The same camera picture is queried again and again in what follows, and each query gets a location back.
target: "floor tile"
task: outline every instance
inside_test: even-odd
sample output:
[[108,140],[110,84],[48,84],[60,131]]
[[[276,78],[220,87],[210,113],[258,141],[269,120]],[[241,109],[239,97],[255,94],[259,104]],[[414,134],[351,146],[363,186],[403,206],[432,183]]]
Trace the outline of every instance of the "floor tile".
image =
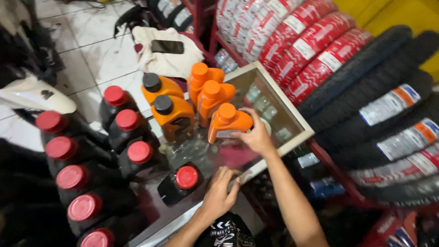
[[114,3],[111,6],[113,6],[114,10],[119,16],[122,16],[125,12],[130,10],[132,7],[135,6],[131,1],[122,1],[118,3]]
[[40,23],[49,29],[58,53],[79,47],[64,15],[47,18]]
[[13,110],[11,110],[8,106],[2,105],[0,103],[0,120],[3,118],[7,118],[9,116],[12,116],[14,114],[15,114],[15,112]]
[[60,56],[64,62],[65,69],[58,72],[56,89],[65,95],[71,95],[96,86],[81,54],[81,49],[63,52]]
[[241,191],[238,192],[235,205],[230,209],[230,211],[241,216],[242,220],[252,232],[253,236],[256,236],[265,227],[261,218],[259,218],[258,214],[253,210],[250,203],[247,201]]
[[137,54],[129,34],[88,45],[81,50],[97,84],[138,70]]
[[18,116],[0,120],[0,137],[31,150],[44,151],[40,130]]
[[99,84],[98,87],[102,94],[109,86],[115,85],[121,87],[123,90],[128,91],[132,95],[137,103],[137,106],[139,107],[140,112],[144,112],[151,107],[149,106],[148,102],[143,96],[142,91],[140,90],[140,87],[142,86],[142,78],[143,71],[136,71],[126,76],[122,76],[103,84]]
[[90,9],[94,6],[100,7],[102,6],[102,4],[95,2],[70,2],[68,4],[65,4],[62,1],[59,1],[58,6],[63,14],[68,14],[80,10]]
[[56,0],[35,0],[35,11],[38,19],[62,14]]
[[113,37],[114,24],[119,18],[113,7],[86,9],[65,15],[80,46]]
[[97,87],[92,87],[79,93],[70,95],[77,105],[77,110],[89,123],[99,121],[99,104],[102,96]]

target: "motorcycle tire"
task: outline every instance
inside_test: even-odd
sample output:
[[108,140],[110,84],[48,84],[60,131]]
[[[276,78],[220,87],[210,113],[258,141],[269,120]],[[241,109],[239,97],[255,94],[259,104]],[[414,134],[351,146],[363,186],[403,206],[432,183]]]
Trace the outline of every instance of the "motorcycle tire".
[[398,115],[373,126],[369,126],[362,115],[357,112],[346,121],[317,134],[315,139],[324,149],[334,152],[343,147],[352,147],[377,138],[378,135],[384,133],[387,128],[397,125],[408,113],[412,112],[413,109],[428,99],[432,92],[433,78],[427,72],[418,70],[415,71],[411,77],[403,80],[401,84],[409,85],[419,95],[419,101],[401,111]]
[[357,187],[375,202],[397,207],[413,207],[439,202],[439,175],[382,188]]
[[305,119],[310,118],[369,70],[373,69],[403,44],[409,42],[411,35],[411,29],[406,25],[397,25],[387,29],[330,75],[323,84],[300,103],[297,110]]
[[439,48],[439,33],[425,31],[369,71],[321,111],[308,119],[316,133],[331,128],[361,107],[400,85]]
[[377,144],[412,127],[424,118],[429,118],[436,124],[439,123],[439,93],[433,93],[420,107],[398,121],[399,126],[393,129],[389,128],[388,133],[384,134],[383,137],[354,147],[341,149],[339,152],[331,154],[331,157],[339,167],[347,171],[375,168],[394,162],[396,159],[390,161],[377,147]]

